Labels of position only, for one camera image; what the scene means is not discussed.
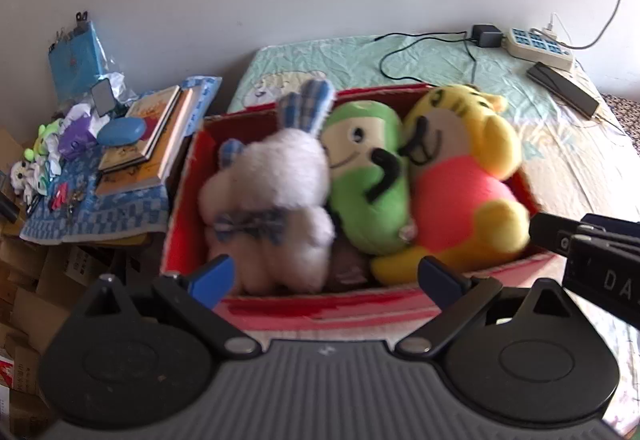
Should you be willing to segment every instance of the red box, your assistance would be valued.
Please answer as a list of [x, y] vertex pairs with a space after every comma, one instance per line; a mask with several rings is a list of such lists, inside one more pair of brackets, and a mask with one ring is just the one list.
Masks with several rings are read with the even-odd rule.
[[[404, 118], [431, 87], [428, 84], [415, 84], [346, 90], [338, 94], [335, 105], [355, 99], [378, 100], [393, 107]], [[206, 261], [207, 243], [203, 232], [204, 224], [198, 213], [197, 197], [204, 182], [216, 172], [220, 144], [231, 137], [248, 144], [261, 140], [276, 130], [274, 104], [205, 120], [204, 127], [193, 138], [182, 170], [164, 244], [162, 272], [175, 270], [189, 274]], [[521, 170], [506, 183], [531, 214], [538, 212], [538, 204]], [[492, 276], [500, 279], [506, 286], [518, 286], [531, 280], [553, 257], [553, 254], [540, 253], [530, 248], [522, 260], [486, 272], [491, 272]], [[416, 285], [355, 290], [340, 294], [235, 296], [223, 299], [214, 310], [243, 330], [369, 327], [426, 319], [439, 312]]]

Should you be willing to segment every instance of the black power adapter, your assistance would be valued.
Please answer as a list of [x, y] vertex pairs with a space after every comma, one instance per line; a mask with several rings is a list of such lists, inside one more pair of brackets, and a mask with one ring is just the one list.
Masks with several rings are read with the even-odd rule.
[[500, 48], [504, 34], [494, 25], [474, 25], [471, 29], [471, 41], [480, 48]]

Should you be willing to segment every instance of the plaid bow tie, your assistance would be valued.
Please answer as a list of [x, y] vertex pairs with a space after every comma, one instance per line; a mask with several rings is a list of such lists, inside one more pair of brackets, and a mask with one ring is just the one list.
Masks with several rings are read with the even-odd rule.
[[245, 232], [256, 240], [265, 238], [273, 245], [280, 245], [285, 223], [286, 213], [281, 209], [235, 211], [219, 214], [213, 222], [213, 229], [221, 243], [231, 240], [236, 232]]

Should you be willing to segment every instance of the plaid rabbit ear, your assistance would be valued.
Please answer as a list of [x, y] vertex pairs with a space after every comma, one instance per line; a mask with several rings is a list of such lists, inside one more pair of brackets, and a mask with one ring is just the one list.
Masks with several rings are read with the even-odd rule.
[[309, 79], [299, 94], [287, 94], [278, 101], [280, 128], [297, 128], [318, 136], [334, 98], [335, 88], [329, 81]]
[[243, 149], [244, 144], [238, 139], [230, 138], [229, 140], [225, 140], [218, 152], [218, 168], [224, 169], [232, 165], [236, 157], [242, 153]]

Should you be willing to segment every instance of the patterned carpet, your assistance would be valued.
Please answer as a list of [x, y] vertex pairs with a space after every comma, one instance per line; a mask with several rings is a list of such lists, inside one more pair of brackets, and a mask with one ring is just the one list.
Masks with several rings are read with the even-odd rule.
[[619, 120], [620, 126], [631, 137], [636, 151], [640, 154], [640, 102], [613, 95], [603, 95], [602, 98]]

